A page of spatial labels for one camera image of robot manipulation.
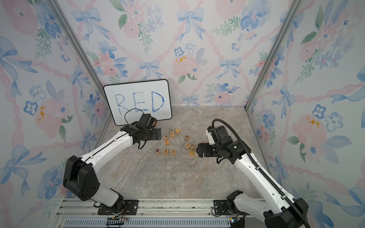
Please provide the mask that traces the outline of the left aluminium corner post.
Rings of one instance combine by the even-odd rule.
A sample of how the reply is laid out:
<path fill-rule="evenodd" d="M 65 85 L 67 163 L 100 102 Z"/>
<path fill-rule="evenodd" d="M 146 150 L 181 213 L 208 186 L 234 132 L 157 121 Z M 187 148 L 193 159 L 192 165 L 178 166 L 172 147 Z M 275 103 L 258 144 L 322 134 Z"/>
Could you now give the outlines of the left aluminium corner post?
<path fill-rule="evenodd" d="M 65 34 L 68 36 L 68 39 L 70 40 L 70 43 L 73 47 L 73 49 L 76 52 L 77 57 L 80 59 L 81 64 L 86 69 L 87 73 L 89 74 L 89 77 L 93 81 L 94 85 L 98 89 L 98 91 L 101 94 L 102 99 L 107 102 L 107 98 L 105 95 L 105 92 L 103 90 L 102 84 L 98 76 L 96 75 L 91 62 L 87 58 L 87 55 L 81 45 L 81 43 L 78 41 L 76 33 L 72 29 L 68 19 L 66 18 L 64 12 L 61 9 L 61 6 L 59 5 L 58 1 L 50 0 L 46 1 L 46 4 L 49 6 L 51 12 L 54 14 L 58 22 L 60 23 L 61 28 L 65 31 Z"/>

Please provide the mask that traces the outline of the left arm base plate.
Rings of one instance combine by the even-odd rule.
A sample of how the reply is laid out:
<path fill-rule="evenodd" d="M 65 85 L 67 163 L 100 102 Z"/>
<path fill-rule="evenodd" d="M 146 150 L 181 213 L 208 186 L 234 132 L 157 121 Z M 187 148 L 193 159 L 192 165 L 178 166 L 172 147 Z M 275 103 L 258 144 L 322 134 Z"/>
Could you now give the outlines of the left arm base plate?
<path fill-rule="evenodd" d="M 138 210 L 139 200 L 124 199 L 118 201 L 112 207 L 100 204 L 98 207 L 98 215 L 121 216 L 121 215 L 136 215 Z"/>

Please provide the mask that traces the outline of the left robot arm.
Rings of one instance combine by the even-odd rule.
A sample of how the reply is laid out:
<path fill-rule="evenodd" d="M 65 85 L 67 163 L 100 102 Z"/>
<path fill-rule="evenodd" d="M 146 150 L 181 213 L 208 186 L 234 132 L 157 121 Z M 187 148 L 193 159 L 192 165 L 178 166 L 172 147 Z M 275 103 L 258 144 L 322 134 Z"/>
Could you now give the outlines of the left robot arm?
<path fill-rule="evenodd" d="M 122 151 L 138 145 L 142 149 L 148 141 L 161 140 L 161 129 L 156 128 L 157 119 L 142 114 L 138 121 L 124 125 L 106 143 L 81 157 L 71 156 L 66 161 L 63 187 L 82 201 L 100 203 L 109 212 L 120 214 L 125 209 L 124 197 L 100 184 L 97 173 Z"/>

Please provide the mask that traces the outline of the right aluminium corner post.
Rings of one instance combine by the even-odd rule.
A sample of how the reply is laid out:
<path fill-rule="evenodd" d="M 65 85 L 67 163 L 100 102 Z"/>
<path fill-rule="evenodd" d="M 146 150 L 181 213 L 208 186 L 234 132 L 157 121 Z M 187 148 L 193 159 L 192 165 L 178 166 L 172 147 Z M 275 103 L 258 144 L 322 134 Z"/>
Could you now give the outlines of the right aluminium corner post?
<path fill-rule="evenodd" d="M 251 106 L 253 105 L 255 96 L 258 93 L 262 82 L 265 80 L 266 74 L 269 72 L 269 68 L 271 67 L 272 63 L 275 60 L 276 55 L 279 52 L 279 49 L 283 43 L 285 36 L 288 34 L 288 30 L 289 30 L 290 26 L 292 25 L 296 15 L 299 11 L 300 6 L 301 6 L 300 0 L 294 0 L 292 2 L 292 5 L 289 8 L 289 11 L 288 11 L 286 17 L 284 18 L 284 22 L 278 32 L 277 38 L 273 42 L 273 46 L 268 54 L 267 61 L 264 64 L 263 69 L 262 69 L 260 75 L 258 76 L 257 81 L 254 84 L 254 87 L 253 87 L 252 92 L 250 93 L 249 99 L 247 100 L 247 103 L 245 105 L 246 112 L 248 112 L 249 109 L 251 108 Z"/>

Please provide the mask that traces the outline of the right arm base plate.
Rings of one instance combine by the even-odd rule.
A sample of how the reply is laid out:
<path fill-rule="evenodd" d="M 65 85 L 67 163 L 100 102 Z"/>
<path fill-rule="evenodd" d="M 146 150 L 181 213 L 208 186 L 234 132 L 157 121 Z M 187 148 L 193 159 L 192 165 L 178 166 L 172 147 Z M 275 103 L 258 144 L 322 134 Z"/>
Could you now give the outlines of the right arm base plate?
<path fill-rule="evenodd" d="M 229 208 L 226 199 L 215 199 L 213 200 L 212 214 L 215 216 L 243 216 L 248 215 L 246 212 L 238 211 L 234 208 Z"/>

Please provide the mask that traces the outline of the white dry-erase board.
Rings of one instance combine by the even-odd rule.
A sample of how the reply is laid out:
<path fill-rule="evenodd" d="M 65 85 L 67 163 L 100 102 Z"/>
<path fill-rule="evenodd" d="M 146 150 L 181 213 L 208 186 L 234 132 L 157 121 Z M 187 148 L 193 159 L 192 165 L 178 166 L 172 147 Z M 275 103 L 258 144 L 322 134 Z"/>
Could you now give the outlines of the white dry-erase board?
<path fill-rule="evenodd" d="M 169 84 L 166 79 L 103 87 L 115 125 L 123 126 L 150 114 L 158 121 L 173 117 Z"/>

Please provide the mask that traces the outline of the aluminium corner post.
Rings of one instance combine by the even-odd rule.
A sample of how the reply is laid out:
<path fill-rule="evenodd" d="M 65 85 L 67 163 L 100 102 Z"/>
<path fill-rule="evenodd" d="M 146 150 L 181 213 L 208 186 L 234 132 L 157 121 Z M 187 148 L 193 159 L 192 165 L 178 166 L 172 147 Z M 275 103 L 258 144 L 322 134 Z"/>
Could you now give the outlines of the aluminium corner post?
<path fill-rule="evenodd" d="M 249 99 L 247 100 L 247 103 L 245 105 L 246 112 L 248 112 L 249 109 L 251 108 L 251 106 L 253 105 L 255 96 L 258 93 L 262 82 L 265 80 L 266 74 L 269 72 L 269 68 L 271 67 L 272 63 L 275 60 L 276 55 L 279 52 L 279 49 L 283 43 L 285 36 L 288 34 L 288 30 L 289 30 L 290 26 L 292 25 L 296 15 L 299 11 L 300 6 L 301 6 L 300 0 L 294 0 L 292 2 L 292 5 L 289 8 L 289 11 L 288 11 L 286 17 L 284 18 L 284 22 L 278 32 L 277 38 L 273 42 L 273 46 L 268 54 L 267 61 L 264 64 L 263 69 L 262 69 L 260 75 L 258 76 L 257 81 L 254 84 L 254 87 L 253 87 L 252 92 L 250 93 Z"/>
<path fill-rule="evenodd" d="M 66 18 L 64 12 L 61 9 L 61 6 L 59 5 L 58 1 L 50 0 L 46 1 L 46 4 L 49 6 L 51 12 L 54 14 L 58 22 L 60 23 L 61 28 L 65 31 L 65 34 L 68 36 L 68 39 L 70 40 L 70 43 L 73 47 L 73 49 L 76 52 L 77 57 L 80 59 L 81 64 L 86 69 L 87 73 L 89 74 L 89 77 L 93 81 L 94 85 L 98 89 L 98 91 L 101 94 L 102 99 L 107 102 L 107 98 L 105 95 L 105 92 L 103 90 L 102 84 L 98 76 L 96 75 L 91 62 L 87 58 L 87 55 L 81 45 L 81 43 L 78 41 L 76 33 L 72 29 L 68 19 Z"/>

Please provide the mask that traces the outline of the wooden block letter Z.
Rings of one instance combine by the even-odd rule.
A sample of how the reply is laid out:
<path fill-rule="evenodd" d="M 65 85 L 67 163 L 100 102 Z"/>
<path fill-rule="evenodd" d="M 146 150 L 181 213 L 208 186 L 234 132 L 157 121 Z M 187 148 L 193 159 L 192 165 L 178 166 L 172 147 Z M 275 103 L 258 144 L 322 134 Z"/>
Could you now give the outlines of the wooden block letter Z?
<path fill-rule="evenodd" d="M 189 143 L 186 143 L 185 146 L 184 146 L 187 150 L 190 149 L 191 145 Z"/>

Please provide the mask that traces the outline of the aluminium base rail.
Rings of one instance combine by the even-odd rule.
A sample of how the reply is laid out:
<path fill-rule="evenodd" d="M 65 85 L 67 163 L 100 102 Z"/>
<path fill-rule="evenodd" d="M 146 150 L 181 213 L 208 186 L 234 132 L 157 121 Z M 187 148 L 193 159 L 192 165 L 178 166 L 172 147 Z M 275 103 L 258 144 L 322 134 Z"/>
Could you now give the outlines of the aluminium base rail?
<path fill-rule="evenodd" d="M 78 199 L 63 200 L 52 228 L 264 228 L 251 215 L 215 216 L 214 199 L 137 199 L 136 215 L 114 218 L 98 215 L 98 205 Z"/>

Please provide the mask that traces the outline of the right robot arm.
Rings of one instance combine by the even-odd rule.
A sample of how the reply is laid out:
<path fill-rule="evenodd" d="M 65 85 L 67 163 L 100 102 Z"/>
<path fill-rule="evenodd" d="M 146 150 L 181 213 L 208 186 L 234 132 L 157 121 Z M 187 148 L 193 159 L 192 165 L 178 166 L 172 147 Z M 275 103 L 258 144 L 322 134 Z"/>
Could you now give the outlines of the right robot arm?
<path fill-rule="evenodd" d="M 268 228 L 310 227 L 307 220 L 307 202 L 284 190 L 242 140 L 233 141 L 231 137 L 225 137 L 216 141 L 212 136 L 208 139 L 208 143 L 197 145 L 198 156 L 229 160 L 249 178 L 265 199 L 261 202 L 245 193 L 234 192 L 231 201 L 237 211 L 254 216 Z"/>

